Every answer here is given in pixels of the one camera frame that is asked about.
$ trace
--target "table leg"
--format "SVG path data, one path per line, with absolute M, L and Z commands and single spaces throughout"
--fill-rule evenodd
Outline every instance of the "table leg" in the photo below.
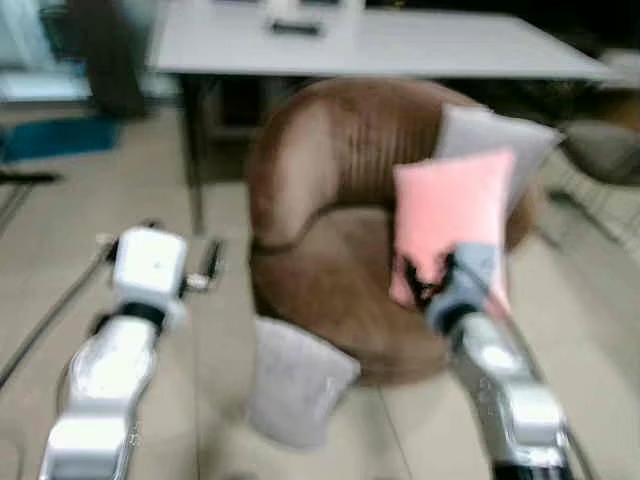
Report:
M 178 75 L 182 92 L 182 142 L 185 180 L 189 189 L 191 228 L 198 235 L 204 232 L 204 201 L 202 193 L 202 79 L 197 75 Z

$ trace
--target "tiled floor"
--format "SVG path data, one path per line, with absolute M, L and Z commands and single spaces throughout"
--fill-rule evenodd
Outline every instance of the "tiled floor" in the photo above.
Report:
M 3 112 L 0 121 L 29 115 Z M 113 152 L 47 165 L 65 181 L 35 190 L 0 237 L 0 362 L 86 265 L 97 232 L 153 216 L 189 234 L 179 147 L 175 112 L 165 108 L 125 127 Z M 7 191 L 0 187 L 0 198 Z M 206 216 L 209 232 L 229 241 L 227 271 L 215 293 L 190 298 L 187 325 L 162 339 L 131 479 L 489 477 L 469 405 L 448 374 L 351 391 L 327 444 L 314 452 L 251 431 L 242 415 L 255 342 L 243 186 L 207 187 Z M 564 254 L 533 237 L 514 256 L 516 319 L 602 480 L 640 479 L 640 269 L 597 233 L 583 232 Z M 193 239 L 191 265 L 203 245 Z M 104 275 L 0 393 L 1 480 L 13 480 L 17 468 L 12 442 L 22 444 L 22 478 L 37 475 L 59 372 L 108 306 Z

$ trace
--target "white table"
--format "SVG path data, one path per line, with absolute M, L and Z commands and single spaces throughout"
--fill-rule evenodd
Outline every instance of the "white table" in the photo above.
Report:
M 201 231 L 198 99 L 204 75 L 411 76 L 610 80 L 614 73 L 508 15 L 305 7 L 323 35 L 275 35 L 268 7 L 172 0 L 158 15 L 148 64 L 177 74 L 194 229 Z

